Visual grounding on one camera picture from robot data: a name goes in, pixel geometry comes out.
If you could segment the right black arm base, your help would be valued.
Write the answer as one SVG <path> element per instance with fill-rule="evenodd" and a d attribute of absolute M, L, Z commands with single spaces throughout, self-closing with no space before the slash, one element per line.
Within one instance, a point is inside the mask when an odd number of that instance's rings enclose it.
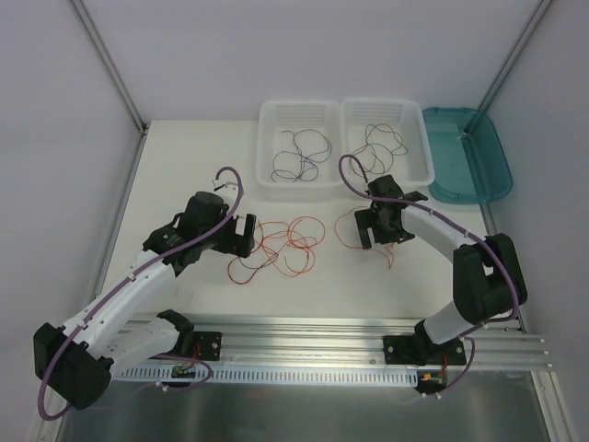
<path fill-rule="evenodd" d="M 464 366 L 464 345 L 454 339 L 444 344 L 422 342 L 415 335 L 386 335 L 385 363 L 392 366 Z"/>

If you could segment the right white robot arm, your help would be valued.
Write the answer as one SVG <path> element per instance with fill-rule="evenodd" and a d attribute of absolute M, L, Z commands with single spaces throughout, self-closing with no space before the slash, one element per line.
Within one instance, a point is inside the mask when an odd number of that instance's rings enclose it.
<path fill-rule="evenodd" d="M 387 364 L 465 364 L 462 340 L 490 322 L 510 320 L 527 301 L 512 239 L 478 237 L 433 209 L 422 193 L 402 191 L 390 175 L 368 182 L 365 197 L 369 208 L 354 214 L 363 249 L 420 238 L 452 265 L 451 301 L 412 334 L 384 337 Z"/>

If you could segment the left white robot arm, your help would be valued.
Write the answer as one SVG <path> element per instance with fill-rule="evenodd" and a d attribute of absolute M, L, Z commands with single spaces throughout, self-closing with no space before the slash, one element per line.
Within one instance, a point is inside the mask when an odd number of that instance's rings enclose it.
<path fill-rule="evenodd" d="M 147 300 L 176 280 L 202 254 L 214 250 L 246 258 L 253 249 L 256 217 L 246 216 L 237 233 L 236 209 L 243 189 L 236 183 L 196 192 L 184 211 L 154 230 L 121 279 L 60 326 L 41 325 L 33 336 L 35 374 L 40 379 L 38 410 L 43 419 L 45 393 L 53 390 L 68 407 L 93 405 L 114 378 L 153 357 L 193 364 L 194 327 L 178 312 L 160 312 L 142 329 L 119 335 Z"/>

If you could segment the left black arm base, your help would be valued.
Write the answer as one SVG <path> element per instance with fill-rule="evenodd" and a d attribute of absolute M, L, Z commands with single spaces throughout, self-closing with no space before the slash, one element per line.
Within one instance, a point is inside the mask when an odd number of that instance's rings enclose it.
<path fill-rule="evenodd" d="M 183 339 L 180 354 L 202 361 L 219 361 L 223 334 L 219 331 L 190 331 Z"/>

